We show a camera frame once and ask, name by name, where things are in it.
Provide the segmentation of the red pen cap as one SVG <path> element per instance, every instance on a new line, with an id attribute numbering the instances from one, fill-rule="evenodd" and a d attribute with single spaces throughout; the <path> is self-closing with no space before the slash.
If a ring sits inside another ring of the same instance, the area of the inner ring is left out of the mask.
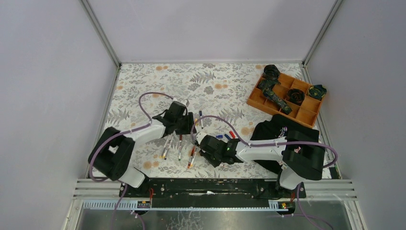
<path id="1" fill-rule="evenodd" d="M 235 139 L 235 138 L 236 138 L 236 136 L 235 136 L 235 134 L 234 134 L 233 131 L 229 131 L 229 134 L 231 135 L 232 139 Z"/>

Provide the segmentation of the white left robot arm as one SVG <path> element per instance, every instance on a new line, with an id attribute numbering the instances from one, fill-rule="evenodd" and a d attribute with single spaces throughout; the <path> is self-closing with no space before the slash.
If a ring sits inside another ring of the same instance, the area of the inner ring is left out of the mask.
<path id="1" fill-rule="evenodd" d="M 135 147 L 172 134 L 188 135 L 196 132 L 192 127 L 193 112 L 186 105 L 173 101 L 169 109 L 151 117 L 148 124 L 128 131 L 114 127 L 105 129 L 88 158 L 88 163 L 108 179 L 138 188 L 147 176 L 130 166 Z"/>

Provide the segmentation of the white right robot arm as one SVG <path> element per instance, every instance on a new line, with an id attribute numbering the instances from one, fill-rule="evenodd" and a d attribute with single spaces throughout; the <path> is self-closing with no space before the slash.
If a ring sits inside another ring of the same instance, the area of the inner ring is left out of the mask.
<path id="1" fill-rule="evenodd" d="M 324 167 L 325 146 L 310 141 L 308 136 L 292 131 L 287 136 L 269 140 L 228 142 L 204 132 L 195 135 L 195 144 L 201 154 L 217 167 L 221 163 L 234 164 L 249 161 L 274 161 L 279 164 L 279 186 L 293 190 L 305 180 L 319 181 Z"/>

